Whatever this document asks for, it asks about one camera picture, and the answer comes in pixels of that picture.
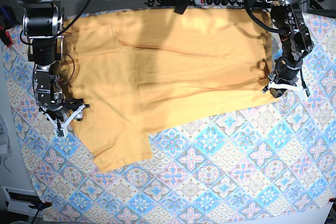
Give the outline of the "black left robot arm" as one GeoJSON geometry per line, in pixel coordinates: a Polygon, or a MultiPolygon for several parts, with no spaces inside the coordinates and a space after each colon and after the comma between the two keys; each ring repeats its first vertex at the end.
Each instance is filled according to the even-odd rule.
{"type": "Polygon", "coordinates": [[[285,91],[296,92],[301,100],[307,100],[310,91],[303,78],[303,59],[313,50],[308,27],[297,0],[265,0],[270,5],[272,27],[259,20],[251,11],[249,0],[243,0],[249,17],[264,30],[278,34],[282,54],[274,60],[273,71],[268,75],[269,83],[263,93],[270,92],[274,98],[285,91]]]}

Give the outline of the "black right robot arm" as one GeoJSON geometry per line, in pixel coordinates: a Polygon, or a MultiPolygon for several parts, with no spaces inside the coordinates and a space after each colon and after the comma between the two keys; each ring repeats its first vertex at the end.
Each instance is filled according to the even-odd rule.
{"type": "Polygon", "coordinates": [[[81,121],[89,105],[83,99],[68,99],[53,65],[63,57],[64,9],[60,0],[17,0],[24,9],[21,35],[34,63],[33,92],[39,111],[52,123],[56,137],[66,137],[72,120],[81,121]]]}

